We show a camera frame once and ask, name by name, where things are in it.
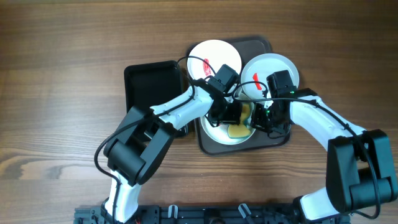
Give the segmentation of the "yellow green sponge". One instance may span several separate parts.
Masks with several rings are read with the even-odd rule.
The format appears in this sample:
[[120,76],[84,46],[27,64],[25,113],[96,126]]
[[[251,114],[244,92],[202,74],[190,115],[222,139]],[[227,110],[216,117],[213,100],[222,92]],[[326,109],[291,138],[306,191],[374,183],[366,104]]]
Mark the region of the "yellow green sponge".
[[228,136],[232,139],[245,138],[251,135],[251,131],[247,128],[245,122],[251,114],[251,109],[248,104],[243,104],[242,112],[239,119],[239,124],[231,124],[228,126]]

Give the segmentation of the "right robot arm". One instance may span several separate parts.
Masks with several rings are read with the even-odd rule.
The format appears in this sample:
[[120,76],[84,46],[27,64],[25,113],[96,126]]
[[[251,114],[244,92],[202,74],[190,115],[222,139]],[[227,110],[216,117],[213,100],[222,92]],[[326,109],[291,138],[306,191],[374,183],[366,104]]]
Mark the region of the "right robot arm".
[[271,134],[295,124],[326,150],[326,184],[294,199],[292,223],[342,222],[355,213],[373,220],[381,205],[397,199],[397,177],[391,144],[380,129],[366,130],[330,109],[311,89],[299,90],[288,71],[267,77],[270,107],[254,100],[251,126]]

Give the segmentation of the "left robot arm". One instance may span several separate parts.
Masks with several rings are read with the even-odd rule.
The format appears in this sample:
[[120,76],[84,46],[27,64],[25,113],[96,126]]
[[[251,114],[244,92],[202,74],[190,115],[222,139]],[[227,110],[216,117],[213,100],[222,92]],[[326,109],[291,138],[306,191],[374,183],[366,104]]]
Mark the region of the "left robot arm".
[[160,167],[177,131],[211,110],[223,114],[228,107],[224,96],[238,78],[234,69],[222,65],[207,79],[189,79],[188,89],[166,103],[146,112],[129,110],[94,154],[96,168],[112,179],[101,209],[107,222],[126,223],[136,213],[141,187]]

